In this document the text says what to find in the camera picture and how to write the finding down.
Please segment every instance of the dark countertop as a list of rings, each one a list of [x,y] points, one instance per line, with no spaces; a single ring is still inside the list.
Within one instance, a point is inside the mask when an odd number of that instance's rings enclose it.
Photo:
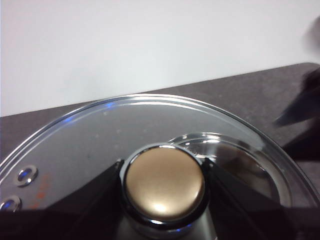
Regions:
[[[318,67],[315,63],[301,63],[148,93],[179,95],[215,105],[254,125],[282,146],[304,132],[310,123],[276,128],[273,121],[299,93],[303,74]],[[36,130],[88,103],[1,117],[1,161]],[[298,164],[320,192],[320,161]]]

